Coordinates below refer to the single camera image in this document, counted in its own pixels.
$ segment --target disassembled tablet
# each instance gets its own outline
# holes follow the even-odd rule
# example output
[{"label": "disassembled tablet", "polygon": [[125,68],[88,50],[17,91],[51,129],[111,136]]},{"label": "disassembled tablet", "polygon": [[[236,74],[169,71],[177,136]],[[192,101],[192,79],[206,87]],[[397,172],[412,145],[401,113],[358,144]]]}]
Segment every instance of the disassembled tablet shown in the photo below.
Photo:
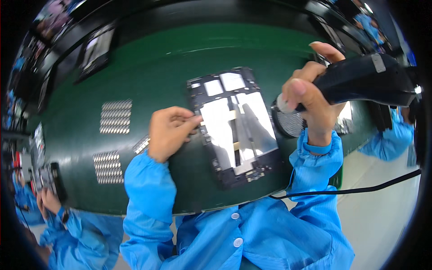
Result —
[{"label": "disassembled tablet", "polygon": [[251,69],[236,67],[191,79],[187,89],[193,111],[203,117],[203,143],[224,188],[280,170],[274,125]]}]

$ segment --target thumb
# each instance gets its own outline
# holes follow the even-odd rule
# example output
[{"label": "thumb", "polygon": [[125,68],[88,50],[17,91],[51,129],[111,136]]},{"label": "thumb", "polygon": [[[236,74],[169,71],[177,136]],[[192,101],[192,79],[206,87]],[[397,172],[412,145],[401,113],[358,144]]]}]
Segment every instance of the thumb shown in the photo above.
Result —
[{"label": "thumb", "polygon": [[307,111],[318,113],[329,106],[321,91],[313,83],[302,79],[293,79],[289,86],[294,100],[297,103],[302,103]]},{"label": "thumb", "polygon": [[176,137],[181,137],[181,139],[183,140],[202,121],[203,121],[203,117],[201,115],[196,115],[189,118],[188,120],[186,120],[186,122],[183,125],[175,128]]}]

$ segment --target workbench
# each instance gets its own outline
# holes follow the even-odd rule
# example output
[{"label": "workbench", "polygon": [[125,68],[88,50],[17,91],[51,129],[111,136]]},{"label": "workbench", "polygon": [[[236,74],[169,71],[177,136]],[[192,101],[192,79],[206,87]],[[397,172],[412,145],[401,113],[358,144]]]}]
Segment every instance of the workbench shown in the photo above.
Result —
[{"label": "workbench", "polygon": [[[148,134],[154,111],[171,106],[188,108],[186,81],[247,66],[253,70],[269,106],[295,69],[310,59],[308,44],[317,38],[298,31],[252,24],[201,24],[156,32],[113,50],[109,66],[74,85],[71,73],[53,92],[47,110],[32,116],[28,130],[42,122],[45,160],[59,165],[67,193],[65,205],[111,215],[125,215],[128,197],[123,184],[99,184],[93,155],[117,150],[125,172],[136,156],[133,146]],[[102,104],[132,99],[130,132],[99,132]],[[343,152],[356,150],[374,135],[363,102],[352,102],[355,132],[342,136]],[[244,186],[224,191],[218,185],[199,135],[169,159],[177,186],[173,214],[209,211],[259,199],[283,190],[292,167],[289,155],[297,139],[276,132],[287,167]]]}]

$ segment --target white floor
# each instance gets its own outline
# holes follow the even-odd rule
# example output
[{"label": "white floor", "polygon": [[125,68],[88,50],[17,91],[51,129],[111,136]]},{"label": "white floor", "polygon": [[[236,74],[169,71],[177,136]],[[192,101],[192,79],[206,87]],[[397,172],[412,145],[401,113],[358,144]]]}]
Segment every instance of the white floor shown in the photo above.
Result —
[{"label": "white floor", "polygon": [[[407,152],[394,162],[383,162],[353,152],[344,160],[342,189],[378,185],[415,170],[406,168],[406,160]],[[342,230],[356,253],[351,270],[375,270],[383,266],[411,218],[419,178],[380,191],[339,195],[337,209]],[[284,202],[289,209],[295,206],[289,199],[284,199]],[[35,226],[31,229],[38,239],[44,228]],[[125,269],[129,267],[120,255],[114,270]]]}]

